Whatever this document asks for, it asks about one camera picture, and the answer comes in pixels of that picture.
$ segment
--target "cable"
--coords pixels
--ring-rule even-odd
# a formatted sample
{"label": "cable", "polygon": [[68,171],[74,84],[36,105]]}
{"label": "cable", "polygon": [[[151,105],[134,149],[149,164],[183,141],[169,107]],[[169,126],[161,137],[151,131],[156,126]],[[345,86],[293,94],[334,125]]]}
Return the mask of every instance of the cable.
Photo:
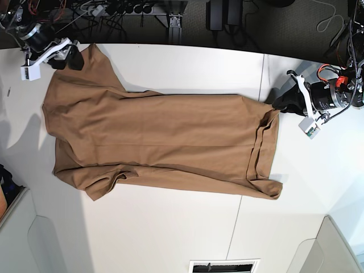
{"label": "cable", "polygon": [[355,49],[354,49],[354,45],[353,45],[352,23],[353,23],[353,20],[350,19],[350,21],[349,21],[349,46],[350,46],[350,50],[351,50],[351,54],[352,54],[352,58],[353,58],[353,65],[354,65],[354,69],[355,69],[355,85],[354,85],[353,95],[351,96],[350,102],[347,105],[347,107],[345,107],[343,110],[341,110],[339,113],[333,115],[332,117],[329,117],[324,123],[329,122],[334,117],[336,117],[336,116],[340,115],[341,113],[347,111],[347,109],[352,105],[352,103],[354,101],[355,94],[356,94],[357,89],[358,89],[358,77],[360,75],[358,75],[358,63],[357,63],[357,58],[355,56]]}
{"label": "cable", "polygon": [[40,3],[40,0],[38,0],[38,2],[37,2],[36,7],[35,7],[35,10],[38,9],[39,3]]}
{"label": "cable", "polygon": [[341,41],[339,41],[339,43],[337,44],[337,47],[336,47],[336,58],[337,58],[337,61],[339,63],[339,66],[341,67],[341,69],[346,69],[345,64],[341,60],[340,53],[339,53],[340,43],[341,43]]}
{"label": "cable", "polygon": [[[333,43],[337,40],[337,38],[340,36],[341,32],[345,29],[345,22],[344,22],[344,18],[343,18],[340,14],[336,14],[336,7],[335,7],[334,5],[331,5],[331,4],[326,3],[326,2],[321,2],[321,1],[318,1],[318,0],[311,0],[311,1],[314,1],[314,2],[319,3],[319,4],[323,4],[323,5],[330,6],[330,7],[332,7],[332,8],[334,9],[334,13],[333,13],[333,15],[332,15],[332,16],[330,16],[330,17],[329,17],[329,18],[327,18],[327,19],[324,19],[324,20],[320,21],[320,22],[317,24],[317,26],[316,26],[316,30],[317,30],[317,32],[319,32],[319,33],[325,32],[325,31],[328,29],[328,27],[329,27],[329,25],[330,25],[331,21],[332,21],[335,17],[337,17],[337,18],[340,18],[340,19],[341,19],[341,28],[340,28],[340,30],[338,31],[338,33],[335,35],[335,37],[334,37],[334,38],[331,40],[331,42],[330,42],[330,46],[332,46],[332,44],[333,44]],[[326,23],[326,26],[325,26],[322,30],[320,30],[319,28],[320,28],[323,24],[325,24],[325,23]]]}
{"label": "cable", "polygon": [[11,18],[10,20],[10,23],[7,25],[7,27],[5,28],[5,32],[7,33],[9,28],[11,27],[11,25],[14,23],[14,20],[15,20],[15,17],[16,17],[16,14],[18,13],[18,11],[20,10],[20,8],[22,7],[22,4],[25,3],[26,0],[22,0],[20,3],[19,3],[19,7],[16,9],[15,13],[14,13],[14,16]]}
{"label": "cable", "polygon": [[[93,3],[103,3],[103,1],[92,1]],[[83,31],[86,31],[86,30],[89,30],[89,33],[88,33],[88,37],[90,37],[90,33],[92,34],[93,32],[93,29],[97,26],[100,26],[102,27],[104,25],[104,21],[106,22],[110,22],[111,21],[111,24],[115,24],[117,22],[113,21],[112,19],[117,16],[117,14],[114,14],[111,16],[111,19],[108,19],[108,18],[105,18],[105,16],[101,16],[99,20],[95,20],[94,19],[94,16],[84,16],[82,14],[79,14],[77,12],[77,10],[79,9],[80,5],[83,5],[82,3],[77,3],[77,5],[74,5],[71,7],[71,10],[73,11],[73,20],[77,20],[77,18],[75,19],[75,14],[78,15],[78,16],[82,16],[82,19],[85,19],[85,20],[88,20],[90,23],[92,23],[92,25],[88,25],[87,27],[84,27],[84,28],[79,28],[78,25],[77,25],[77,22],[73,21],[73,25],[77,28],[77,32],[79,32],[82,37],[84,38],[84,43],[86,43],[88,40],[86,38],[86,36],[84,35]],[[120,28],[114,28],[114,29],[117,29],[119,30],[120,32],[124,32],[125,34],[125,37],[127,39],[127,35],[126,35],[126,32],[124,29],[120,29]]]}
{"label": "cable", "polygon": [[53,20],[53,22],[58,21],[58,20],[62,17],[62,15],[64,14],[64,10],[65,10],[65,8],[66,8],[67,0],[61,0],[61,1],[62,1],[62,2],[61,2],[61,4],[60,4],[60,6],[59,6],[60,12],[58,13],[57,18]]}
{"label": "cable", "polygon": [[29,11],[29,13],[31,15],[36,15],[36,9],[34,9],[33,6],[32,6],[32,0],[29,0],[28,11]]}
{"label": "cable", "polygon": [[126,35],[126,31],[123,29],[122,25],[119,24],[119,21],[123,18],[124,14],[121,14],[121,16],[119,17],[119,19],[116,20],[116,16],[117,14],[113,15],[109,20],[107,20],[106,24],[110,27],[110,30],[107,32],[106,34],[106,41],[109,40],[111,34],[113,33],[114,30],[119,30],[119,31],[123,31]]}
{"label": "cable", "polygon": [[[258,50],[258,52],[262,53],[262,50],[258,46],[258,43],[247,33],[246,31],[246,25],[247,25],[247,16],[251,14],[256,14],[259,11],[259,6],[254,2],[254,0],[243,0],[243,2],[251,2],[254,4],[254,6],[257,8],[252,13],[247,13],[244,16],[244,24],[241,22],[238,27],[235,26],[229,26],[229,29],[227,29],[227,26],[224,25],[224,31],[230,36],[231,41],[233,42],[234,46],[237,48],[243,48],[246,46],[247,41],[250,40],[251,43],[254,45],[254,47]],[[243,41],[241,43],[238,43],[235,39],[235,36],[238,33],[241,33]]]}
{"label": "cable", "polygon": [[320,79],[320,81],[322,81],[323,83],[325,83],[325,84],[328,84],[329,82],[325,79],[325,78],[321,78],[320,77],[320,72],[322,71],[322,69],[324,68],[324,67],[327,67],[329,64],[323,64],[322,66],[320,66],[319,67],[319,69],[317,70],[317,72],[316,72],[316,76],[317,76],[317,78],[319,78]]}
{"label": "cable", "polygon": [[335,73],[336,75],[339,75],[339,73],[336,70],[332,69],[332,68],[325,67],[324,69],[322,69],[322,71],[324,71],[324,70],[331,71],[331,72]]}
{"label": "cable", "polygon": [[84,9],[83,9],[83,7],[84,7],[84,6],[86,6],[87,4],[90,4],[91,2],[93,2],[93,1],[92,1],[92,0],[90,0],[90,1],[87,1],[87,2],[83,3],[83,4],[80,6],[80,10],[81,10],[81,11],[86,11],[86,12],[88,13],[89,11],[88,11],[88,10],[84,10]]}
{"label": "cable", "polygon": [[82,13],[80,16],[78,16],[76,19],[74,19],[74,20],[72,20],[72,21],[70,21],[68,24],[66,24],[63,28],[61,28],[60,30],[58,30],[57,32],[56,32],[56,34],[58,33],[58,32],[60,32],[61,30],[64,30],[66,27],[68,27],[70,24],[72,24],[74,21],[76,21],[78,18],[80,18],[80,17],[82,17],[82,16],[84,16],[86,13],[88,13],[89,11],[86,11],[86,12],[84,12],[84,13]]}

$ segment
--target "table surface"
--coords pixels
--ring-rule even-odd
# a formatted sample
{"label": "table surface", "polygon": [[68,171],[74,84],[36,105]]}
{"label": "table surface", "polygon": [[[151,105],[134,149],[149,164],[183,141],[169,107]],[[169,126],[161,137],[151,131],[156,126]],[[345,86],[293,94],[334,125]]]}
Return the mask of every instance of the table surface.
{"label": "table surface", "polygon": [[[272,89],[292,86],[287,70],[312,82],[320,65],[224,49],[99,47],[133,92],[241,94],[265,101]],[[45,130],[41,105],[53,70],[42,64],[40,80],[21,81],[23,63],[17,49],[0,51],[0,162],[31,189],[37,214],[55,224],[69,272],[167,273],[173,266],[182,273],[191,259],[251,258],[262,259],[259,272],[286,272],[298,245],[316,237],[327,213],[342,223],[354,250],[363,248],[364,208],[357,206],[364,200],[364,110],[349,109],[314,140],[299,129],[302,117],[280,114],[271,170],[284,184],[278,201],[117,185],[93,202],[52,176],[55,139]],[[353,208],[355,216],[348,216]]]}

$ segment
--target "brown shirt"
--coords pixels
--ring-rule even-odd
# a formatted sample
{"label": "brown shirt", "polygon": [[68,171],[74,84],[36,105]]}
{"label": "brown shirt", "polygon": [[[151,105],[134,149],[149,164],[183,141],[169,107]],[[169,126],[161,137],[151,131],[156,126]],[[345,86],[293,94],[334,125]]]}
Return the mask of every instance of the brown shirt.
{"label": "brown shirt", "polygon": [[279,197],[268,179],[277,110],[238,95],[130,93],[96,45],[82,55],[82,71],[55,72],[43,105],[59,179],[93,200],[116,183]]}

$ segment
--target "floor vent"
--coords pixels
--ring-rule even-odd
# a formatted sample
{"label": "floor vent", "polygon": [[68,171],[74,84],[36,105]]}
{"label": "floor vent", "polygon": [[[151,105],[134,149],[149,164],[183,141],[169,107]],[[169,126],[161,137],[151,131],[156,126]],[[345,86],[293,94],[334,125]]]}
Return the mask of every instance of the floor vent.
{"label": "floor vent", "polygon": [[192,260],[188,273],[255,273],[259,259],[253,260]]}

